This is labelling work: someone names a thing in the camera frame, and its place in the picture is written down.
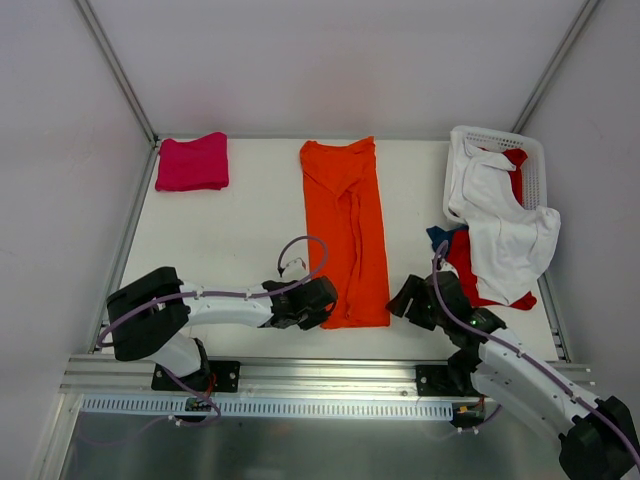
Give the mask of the orange t shirt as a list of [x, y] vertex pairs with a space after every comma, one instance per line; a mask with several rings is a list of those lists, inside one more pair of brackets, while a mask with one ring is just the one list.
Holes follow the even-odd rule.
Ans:
[[391, 324], [385, 232], [376, 145], [367, 137], [346, 146], [306, 142], [300, 150], [310, 267], [338, 294], [326, 330], [383, 328]]

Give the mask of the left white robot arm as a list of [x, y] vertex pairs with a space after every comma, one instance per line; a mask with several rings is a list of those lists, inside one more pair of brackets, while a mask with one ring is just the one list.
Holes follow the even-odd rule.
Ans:
[[99, 344], [121, 362], [149, 359], [168, 369], [188, 390], [208, 381], [202, 342], [182, 333], [202, 325], [306, 331], [324, 324], [338, 293], [326, 276], [252, 287], [215, 290], [186, 283], [173, 267], [160, 267], [112, 293], [106, 300], [109, 325]]

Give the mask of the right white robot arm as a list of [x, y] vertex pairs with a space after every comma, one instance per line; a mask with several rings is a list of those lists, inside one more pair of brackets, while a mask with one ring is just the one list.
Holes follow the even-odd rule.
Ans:
[[620, 479], [639, 465], [629, 408], [537, 359], [499, 316], [471, 305], [454, 273], [409, 276], [386, 308], [417, 327], [441, 329], [457, 348], [443, 366], [417, 366], [420, 395], [493, 399], [558, 446], [570, 479]]

